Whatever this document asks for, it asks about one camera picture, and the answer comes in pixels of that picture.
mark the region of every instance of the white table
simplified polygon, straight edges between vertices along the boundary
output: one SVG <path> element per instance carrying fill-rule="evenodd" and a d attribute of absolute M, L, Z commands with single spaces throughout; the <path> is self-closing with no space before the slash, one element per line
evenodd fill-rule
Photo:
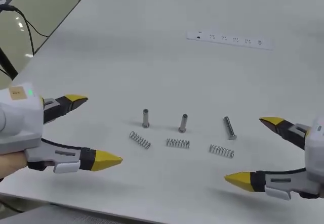
<path fill-rule="evenodd" d="M 304 166 L 303 151 L 258 118 L 311 124 L 323 112 L 323 11 L 324 0 L 83 0 L 14 84 L 31 81 L 43 97 L 88 96 L 46 125 L 44 137 L 124 161 L 100 172 L 24 169 L 0 192 L 172 224 L 322 222 L 322 199 L 293 194 L 286 202 L 223 176 Z M 186 40 L 186 32 L 210 28 L 261 36 L 274 50 Z M 144 108 L 149 129 L 141 127 Z M 226 140 L 225 115 L 236 141 Z M 152 147 L 132 142 L 132 130 Z M 166 147 L 166 138 L 190 140 L 190 150 Z M 210 154 L 210 144 L 235 157 Z"/>

